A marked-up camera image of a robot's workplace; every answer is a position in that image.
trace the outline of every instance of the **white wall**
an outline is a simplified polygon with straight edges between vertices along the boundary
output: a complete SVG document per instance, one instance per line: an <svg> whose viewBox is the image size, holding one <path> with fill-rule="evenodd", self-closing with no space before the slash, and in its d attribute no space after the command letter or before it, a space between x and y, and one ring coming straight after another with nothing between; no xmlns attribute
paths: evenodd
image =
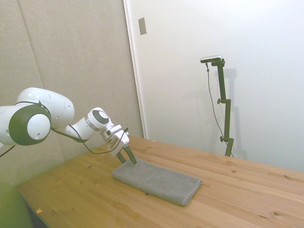
<svg viewBox="0 0 304 228"><path fill-rule="evenodd" d="M225 153L199 61L221 54L234 156L304 171L304 1L126 2L148 139ZM225 106L215 108L223 128Z"/></svg>

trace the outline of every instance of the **wooden table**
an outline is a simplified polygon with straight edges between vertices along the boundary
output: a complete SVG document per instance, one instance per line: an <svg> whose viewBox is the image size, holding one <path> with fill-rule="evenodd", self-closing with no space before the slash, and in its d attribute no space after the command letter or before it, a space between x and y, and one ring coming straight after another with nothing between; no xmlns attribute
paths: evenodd
<svg viewBox="0 0 304 228"><path fill-rule="evenodd" d="M18 190L50 228L304 228L302 172L136 137L129 146L138 158L201 178L190 203L180 207L113 179L119 160L89 152Z"/></svg>

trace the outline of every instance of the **black cable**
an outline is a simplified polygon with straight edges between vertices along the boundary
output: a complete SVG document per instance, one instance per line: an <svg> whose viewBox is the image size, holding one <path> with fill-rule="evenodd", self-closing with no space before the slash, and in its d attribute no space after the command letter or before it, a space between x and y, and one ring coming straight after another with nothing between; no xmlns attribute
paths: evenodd
<svg viewBox="0 0 304 228"><path fill-rule="evenodd" d="M218 125L218 128L220 130L220 133L222 134L222 137L224 138L224 134L222 132L222 129L221 127L219 126L219 123L218 123L218 119L215 115L215 111L214 111L214 104L213 104L213 99L212 99L212 95L211 95L211 90L210 90L210 77L209 77L209 68L208 68L208 63L206 63L206 67L207 67L207 73L208 73L208 89L209 89L209 94L210 94L210 98L211 98L211 104L212 104L212 110L213 110L213 115L214 115L214 118L215 118L215 121L217 122L217 125Z"/></svg>
<svg viewBox="0 0 304 228"><path fill-rule="evenodd" d="M80 137L78 131L77 131L74 127L72 127L72 125L69 124L69 126L76 132L76 134L78 135L78 137L82 140L82 138ZM86 146L86 144L85 144L84 142L83 142L83 145L84 145L91 153L93 153L93 154L110 153L110 152L112 152L113 150L116 149L116 147L118 146L118 144L120 143L120 141L122 140L124 134L125 134L127 131L128 131L128 128L124 129L123 134L122 134L122 136L120 137L120 139L119 139L117 145L116 145L112 150L107 151L107 152L95 153L95 152L91 151L91 150Z"/></svg>
<svg viewBox="0 0 304 228"><path fill-rule="evenodd" d="M0 155L0 157L2 157L3 155L5 155L6 153L8 153L11 149L13 149L15 146L12 146L11 148L9 148L7 151L5 151L2 155Z"/></svg>

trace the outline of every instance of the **green metal stand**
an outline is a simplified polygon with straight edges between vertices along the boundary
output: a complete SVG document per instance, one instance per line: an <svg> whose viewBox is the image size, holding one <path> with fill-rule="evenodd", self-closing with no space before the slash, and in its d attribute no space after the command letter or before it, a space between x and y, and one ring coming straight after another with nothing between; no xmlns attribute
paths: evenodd
<svg viewBox="0 0 304 228"><path fill-rule="evenodd" d="M225 156L230 157L234 139L229 138L231 100L226 99L224 70L223 70L223 67L225 66L225 60L221 59L220 61L212 62L211 65L218 67L218 79L219 79L218 81L219 81L219 91L220 91L220 99L218 100L218 104L223 103L226 106L226 108L225 108L224 138L221 136L220 141L221 142L223 142L223 141L227 142L227 148L226 148Z"/></svg>

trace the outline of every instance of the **wooden tabletop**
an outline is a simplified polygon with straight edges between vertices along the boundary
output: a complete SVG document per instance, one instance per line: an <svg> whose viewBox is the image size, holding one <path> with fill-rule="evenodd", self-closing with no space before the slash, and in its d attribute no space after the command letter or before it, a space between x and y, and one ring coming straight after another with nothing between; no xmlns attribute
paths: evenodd
<svg viewBox="0 0 304 228"><path fill-rule="evenodd" d="M190 203L115 180L119 160L89 152L18 190L50 228L304 228L302 172L136 137L129 146L144 161L201 178Z"/></svg>

